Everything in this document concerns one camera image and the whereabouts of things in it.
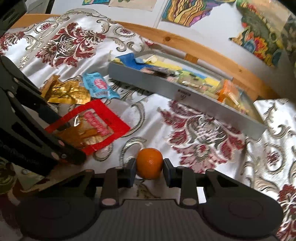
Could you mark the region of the floral white bed cover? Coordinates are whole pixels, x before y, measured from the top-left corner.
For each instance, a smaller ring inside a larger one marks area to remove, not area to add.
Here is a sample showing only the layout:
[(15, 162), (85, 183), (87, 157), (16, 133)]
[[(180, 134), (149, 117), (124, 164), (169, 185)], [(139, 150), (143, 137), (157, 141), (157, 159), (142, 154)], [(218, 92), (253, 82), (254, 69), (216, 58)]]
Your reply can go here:
[[(53, 75), (62, 81), (98, 72), (108, 79), (111, 59), (152, 49), (153, 42), (93, 9), (72, 9), (1, 37), (8, 57), (38, 88)], [(213, 168), (272, 197), (283, 209), (279, 240), (295, 240), (295, 103), (254, 103), (267, 124), (259, 140), (158, 94), (109, 80), (119, 95), (108, 107), (130, 131), (90, 155), (83, 169), (104, 172), (143, 148), (155, 148), (174, 166), (196, 173)]]

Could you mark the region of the light blue snack packet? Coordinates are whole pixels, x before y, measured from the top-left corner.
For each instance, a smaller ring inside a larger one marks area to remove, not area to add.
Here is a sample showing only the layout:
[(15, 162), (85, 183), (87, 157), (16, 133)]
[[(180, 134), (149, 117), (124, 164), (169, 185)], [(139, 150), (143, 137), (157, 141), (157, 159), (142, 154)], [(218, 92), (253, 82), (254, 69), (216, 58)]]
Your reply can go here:
[(84, 87), (89, 91), (91, 97), (98, 99), (120, 98), (119, 94), (113, 91), (100, 73), (85, 73), (82, 79)]

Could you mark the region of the swirly sky drawing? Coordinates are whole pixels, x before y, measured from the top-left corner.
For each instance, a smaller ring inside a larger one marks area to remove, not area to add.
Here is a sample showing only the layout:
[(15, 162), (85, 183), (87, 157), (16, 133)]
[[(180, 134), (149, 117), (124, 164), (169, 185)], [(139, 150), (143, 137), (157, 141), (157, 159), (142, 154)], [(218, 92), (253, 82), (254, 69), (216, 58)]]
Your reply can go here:
[(211, 10), (224, 1), (171, 0), (168, 1), (162, 19), (171, 23), (191, 27), (202, 18), (210, 15)]

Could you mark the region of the orange tangerine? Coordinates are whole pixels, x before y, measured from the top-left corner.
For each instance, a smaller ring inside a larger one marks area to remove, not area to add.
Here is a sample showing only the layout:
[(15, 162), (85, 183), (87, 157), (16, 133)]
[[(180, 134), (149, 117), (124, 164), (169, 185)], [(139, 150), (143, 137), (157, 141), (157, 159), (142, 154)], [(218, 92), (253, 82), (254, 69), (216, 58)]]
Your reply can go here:
[(163, 168), (163, 155), (155, 148), (140, 150), (136, 158), (138, 176), (147, 180), (158, 179)]

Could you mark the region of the red snack packet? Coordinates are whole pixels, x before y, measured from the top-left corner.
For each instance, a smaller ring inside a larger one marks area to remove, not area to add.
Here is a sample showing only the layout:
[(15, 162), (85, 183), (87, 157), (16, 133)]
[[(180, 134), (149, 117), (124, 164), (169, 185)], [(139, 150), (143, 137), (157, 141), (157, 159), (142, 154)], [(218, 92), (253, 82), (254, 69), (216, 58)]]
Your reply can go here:
[(91, 155), (125, 135), (130, 127), (96, 99), (75, 107), (45, 130)]

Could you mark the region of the clear bag of clothes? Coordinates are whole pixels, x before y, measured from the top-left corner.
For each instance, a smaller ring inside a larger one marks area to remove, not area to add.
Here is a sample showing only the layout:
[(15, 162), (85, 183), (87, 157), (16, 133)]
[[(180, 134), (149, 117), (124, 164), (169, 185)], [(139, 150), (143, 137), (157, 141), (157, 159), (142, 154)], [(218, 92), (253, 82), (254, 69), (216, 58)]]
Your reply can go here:
[(279, 2), (291, 12), (281, 31), (281, 37), (288, 58), (295, 69), (295, 0), (283, 0)]

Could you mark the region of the grey shallow tray box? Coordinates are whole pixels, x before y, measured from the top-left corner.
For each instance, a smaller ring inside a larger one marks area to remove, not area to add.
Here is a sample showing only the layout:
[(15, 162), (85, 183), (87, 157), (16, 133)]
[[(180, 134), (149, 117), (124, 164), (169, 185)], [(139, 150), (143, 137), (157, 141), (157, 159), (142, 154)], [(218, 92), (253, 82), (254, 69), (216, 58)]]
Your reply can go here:
[(116, 81), (157, 93), (180, 104), (199, 110), (210, 117), (231, 125), (254, 140), (258, 140), (267, 129), (260, 114), (245, 92), (242, 92), (242, 98), (250, 107), (250, 112), (254, 114), (254, 117), (243, 114), (189, 87), (169, 82), (162, 77), (143, 73), (127, 64), (110, 62), (108, 72), (109, 77)]

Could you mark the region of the orange snack packet in tray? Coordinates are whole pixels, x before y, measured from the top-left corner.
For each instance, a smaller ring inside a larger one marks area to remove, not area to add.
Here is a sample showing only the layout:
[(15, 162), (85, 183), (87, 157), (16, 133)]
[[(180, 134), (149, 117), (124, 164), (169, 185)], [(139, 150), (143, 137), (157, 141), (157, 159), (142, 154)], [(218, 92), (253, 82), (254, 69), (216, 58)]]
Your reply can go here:
[(230, 80), (221, 80), (215, 92), (219, 102), (230, 104), (231, 106), (239, 106), (239, 89)]

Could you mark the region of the orange haired girl drawing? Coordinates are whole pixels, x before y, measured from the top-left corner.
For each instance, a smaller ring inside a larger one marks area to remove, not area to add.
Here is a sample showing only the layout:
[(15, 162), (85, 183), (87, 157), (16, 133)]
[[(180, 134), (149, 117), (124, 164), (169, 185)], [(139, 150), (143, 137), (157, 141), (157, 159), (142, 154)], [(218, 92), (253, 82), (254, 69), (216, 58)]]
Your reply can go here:
[(90, 4), (108, 4), (110, 0), (83, 0), (82, 5), (90, 5)]

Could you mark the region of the gold foil snack packet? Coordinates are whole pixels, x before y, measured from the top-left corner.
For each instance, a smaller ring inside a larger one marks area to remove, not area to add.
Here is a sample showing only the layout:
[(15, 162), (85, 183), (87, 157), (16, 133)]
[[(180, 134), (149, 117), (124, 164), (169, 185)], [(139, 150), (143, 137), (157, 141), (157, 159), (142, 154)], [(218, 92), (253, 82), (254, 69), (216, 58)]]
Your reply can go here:
[(91, 101), (89, 90), (84, 87), (80, 75), (66, 81), (61, 81), (60, 75), (52, 75), (40, 91), (41, 97), (49, 103), (83, 105)]

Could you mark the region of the blond child drawing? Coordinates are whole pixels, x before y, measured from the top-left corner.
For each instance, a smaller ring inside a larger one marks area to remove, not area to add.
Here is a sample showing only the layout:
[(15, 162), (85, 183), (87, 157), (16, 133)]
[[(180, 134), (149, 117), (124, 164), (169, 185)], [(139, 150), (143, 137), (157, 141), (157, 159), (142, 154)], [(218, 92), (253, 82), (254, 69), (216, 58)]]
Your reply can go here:
[(157, 0), (111, 0), (109, 6), (153, 11)]

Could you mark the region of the colourful flowers drawing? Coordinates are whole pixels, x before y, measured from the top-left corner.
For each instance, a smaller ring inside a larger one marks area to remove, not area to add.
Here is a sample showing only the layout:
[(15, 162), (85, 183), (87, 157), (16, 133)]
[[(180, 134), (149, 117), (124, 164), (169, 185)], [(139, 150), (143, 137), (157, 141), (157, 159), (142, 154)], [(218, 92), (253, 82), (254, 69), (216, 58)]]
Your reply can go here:
[(237, 1), (236, 8), (242, 15), (244, 30), (229, 40), (243, 47), (270, 67), (277, 67), (283, 43), (269, 21), (248, 1)]

